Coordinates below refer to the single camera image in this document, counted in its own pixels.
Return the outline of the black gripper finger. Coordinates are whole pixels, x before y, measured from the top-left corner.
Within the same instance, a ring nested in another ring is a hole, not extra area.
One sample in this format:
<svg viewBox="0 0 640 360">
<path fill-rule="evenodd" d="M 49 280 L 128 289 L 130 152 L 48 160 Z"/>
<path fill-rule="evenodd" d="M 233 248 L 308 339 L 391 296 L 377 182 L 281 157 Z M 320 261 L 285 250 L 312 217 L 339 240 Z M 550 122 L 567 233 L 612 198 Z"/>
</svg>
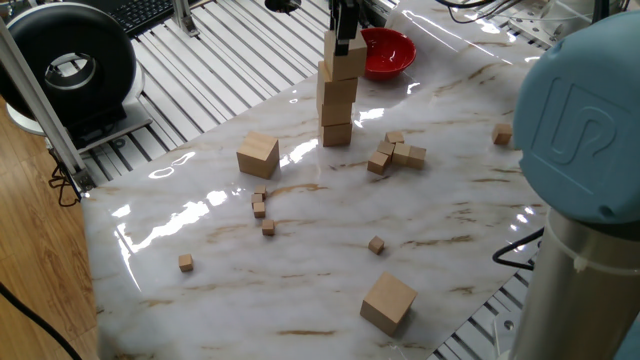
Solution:
<svg viewBox="0 0 640 360">
<path fill-rule="evenodd" d="M 360 5 L 357 0 L 330 0 L 330 25 L 329 29 L 335 35 L 336 56 L 346 56 L 349 51 L 349 43 L 356 37 Z"/>
</svg>

